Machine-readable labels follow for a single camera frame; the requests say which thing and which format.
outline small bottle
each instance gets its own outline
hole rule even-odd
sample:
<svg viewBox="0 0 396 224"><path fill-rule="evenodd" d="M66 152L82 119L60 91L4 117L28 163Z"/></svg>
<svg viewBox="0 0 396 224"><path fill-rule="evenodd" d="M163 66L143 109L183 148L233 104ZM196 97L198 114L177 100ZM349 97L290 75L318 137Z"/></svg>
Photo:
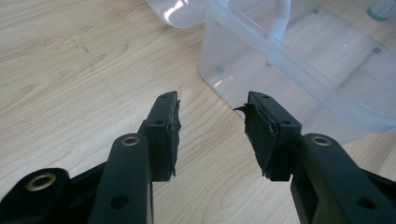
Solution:
<svg viewBox="0 0 396 224"><path fill-rule="evenodd" d="M396 8L396 0L379 0L367 10L367 14L378 21L385 21Z"/></svg>

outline wood grain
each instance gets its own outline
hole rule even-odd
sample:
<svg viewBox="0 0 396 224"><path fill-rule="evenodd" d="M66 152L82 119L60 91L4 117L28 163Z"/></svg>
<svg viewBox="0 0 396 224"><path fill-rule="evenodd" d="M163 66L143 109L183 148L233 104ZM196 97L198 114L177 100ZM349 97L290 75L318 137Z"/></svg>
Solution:
<svg viewBox="0 0 396 224"><path fill-rule="evenodd" d="M143 0L0 2L0 197L23 176L106 160L155 98L181 99L177 177L154 185L156 223L298 223L289 183L261 177L244 122L199 76L204 26L163 24ZM395 179L396 133L346 146Z"/></svg>

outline wooden floor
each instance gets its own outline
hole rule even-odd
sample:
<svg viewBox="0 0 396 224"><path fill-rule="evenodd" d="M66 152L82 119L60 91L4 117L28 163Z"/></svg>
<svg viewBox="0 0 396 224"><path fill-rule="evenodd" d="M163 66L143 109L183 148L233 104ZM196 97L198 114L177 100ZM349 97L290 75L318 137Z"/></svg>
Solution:
<svg viewBox="0 0 396 224"><path fill-rule="evenodd" d="M204 26L165 25L144 0L0 2L0 198L25 175L78 175L137 131L156 97L181 99L177 176L154 184L155 223L298 223L290 183L272 183L244 121L200 77ZM396 133L345 146L396 179Z"/></svg>

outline clear plastic container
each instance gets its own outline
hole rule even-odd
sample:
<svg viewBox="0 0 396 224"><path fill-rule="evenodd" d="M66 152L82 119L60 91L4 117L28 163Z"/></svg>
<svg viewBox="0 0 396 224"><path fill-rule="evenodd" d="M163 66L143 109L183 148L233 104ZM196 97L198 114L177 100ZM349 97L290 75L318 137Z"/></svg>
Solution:
<svg viewBox="0 0 396 224"><path fill-rule="evenodd" d="M396 16L367 0L208 0L201 76L231 106L260 91L341 143L396 127Z"/></svg>
<svg viewBox="0 0 396 224"><path fill-rule="evenodd" d="M187 28L205 20L204 0L147 0L163 22Z"/></svg>

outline light wood surface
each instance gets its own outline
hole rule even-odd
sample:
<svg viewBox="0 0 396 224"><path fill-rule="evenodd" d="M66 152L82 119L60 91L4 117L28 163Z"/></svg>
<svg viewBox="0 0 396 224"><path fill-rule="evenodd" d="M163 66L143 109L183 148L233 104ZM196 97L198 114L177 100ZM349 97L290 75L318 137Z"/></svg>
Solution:
<svg viewBox="0 0 396 224"><path fill-rule="evenodd" d="M154 184L156 223L298 223L289 183L261 177L244 122L199 76L204 26L165 25L144 0L0 2L0 198L25 175L78 175L181 99L177 176ZM396 133L346 145L395 179Z"/></svg>

